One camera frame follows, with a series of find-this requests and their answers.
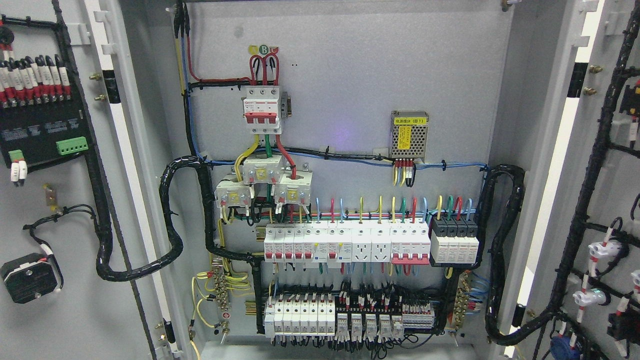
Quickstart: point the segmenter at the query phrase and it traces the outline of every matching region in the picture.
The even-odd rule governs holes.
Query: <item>yellow wire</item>
[[[193,347],[193,351],[196,352],[196,359],[200,360],[200,352],[198,351],[198,348],[196,348],[196,343],[194,343],[193,340],[191,340],[191,346]]]
[[[380,206],[378,206],[378,224],[382,224],[382,195],[380,195]]]
[[[258,148],[259,145],[260,145],[260,136],[254,135],[253,144],[249,147],[249,149],[245,150],[242,154],[240,154],[240,156],[237,157],[236,163],[234,163],[234,169],[236,170],[236,178],[238,181],[240,182],[242,181],[242,174],[240,173],[240,163],[244,158],[253,154],[253,152]]]
[[[360,223],[362,224],[362,208],[364,207],[364,200],[360,197]]]
[[[439,220],[440,212],[442,211],[442,195],[438,195],[438,206],[436,207],[436,211],[438,212],[436,219]]]
[[[175,55],[178,57],[178,74],[180,76],[180,89],[184,91],[186,87],[184,86],[184,74],[182,73],[182,55],[180,54],[180,42],[178,39],[175,39]]]
[[[396,223],[396,197],[391,198],[391,222]]]

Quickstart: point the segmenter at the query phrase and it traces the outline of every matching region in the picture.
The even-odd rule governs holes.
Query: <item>wire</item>
[[[200,352],[198,351],[198,348],[196,347],[196,343],[194,343],[193,340],[191,340],[190,342],[191,342],[191,346],[193,347],[193,351],[196,352],[196,359],[200,360]]]
[[[364,200],[360,197],[360,223],[362,224],[362,208],[364,207]]]
[[[440,220],[440,213],[442,212],[442,195],[438,195],[438,206],[436,206],[436,220]]]
[[[278,150],[280,150],[280,152],[284,155],[284,157],[287,159],[287,161],[291,166],[291,179],[293,180],[297,179],[298,177],[296,175],[296,164],[293,162],[291,155],[289,155],[289,153],[285,150],[284,146],[282,146],[280,135],[276,135],[276,144],[278,146]]]
[[[391,222],[396,223],[396,197],[391,198]]]
[[[234,170],[236,171],[236,179],[238,180],[238,182],[242,182],[242,173],[240,172],[240,163],[242,163],[242,161],[247,158],[249,155],[253,154],[253,152],[258,148],[258,146],[260,145],[260,136],[258,135],[254,135],[253,136],[253,144],[251,144],[251,146],[249,146],[249,148],[247,150],[245,150],[242,154],[240,154],[237,159],[236,162],[234,163]]]

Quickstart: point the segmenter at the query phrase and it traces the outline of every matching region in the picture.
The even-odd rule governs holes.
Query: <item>sticker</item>
[[[394,117],[394,125],[426,125],[427,117]]]
[[[398,127],[398,150],[411,149],[411,125]]]

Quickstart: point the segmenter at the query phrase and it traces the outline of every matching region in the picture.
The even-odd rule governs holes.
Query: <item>electrical component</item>
[[[275,184],[284,173],[284,158],[273,155],[251,155],[243,163],[243,180],[245,184]]]
[[[47,255],[32,253],[6,262],[0,274],[13,302],[26,304],[56,289],[58,280]]]
[[[288,110],[286,93],[279,86],[247,86],[243,107],[252,133],[282,134],[281,120],[287,117]]]
[[[266,261],[327,263],[330,268],[350,262],[428,265],[431,246],[424,223],[376,220],[269,224],[263,244]]]
[[[311,171],[298,171],[296,179],[285,175],[273,186],[273,197],[277,205],[276,213],[280,213],[282,206],[286,204],[301,205],[305,209],[311,204],[312,176]]]
[[[394,159],[424,157],[427,145],[429,115],[424,111],[394,111],[391,113],[391,151]]]
[[[249,214],[249,207],[253,199],[253,188],[240,183],[234,174],[225,176],[216,186],[216,205],[220,209],[220,217],[227,216],[229,208],[244,208]]]

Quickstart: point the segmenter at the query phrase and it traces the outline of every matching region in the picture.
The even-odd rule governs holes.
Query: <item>screw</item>
[[[585,86],[584,89],[583,89],[583,93],[591,96],[591,95],[597,94],[598,91],[596,89],[594,89],[594,88],[590,88],[588,86]]]
[[[589,66],[589,72],[592,74],[598,74],[599,72],[603,71],[604,68],[599,66],[599,65],[591,65]]]

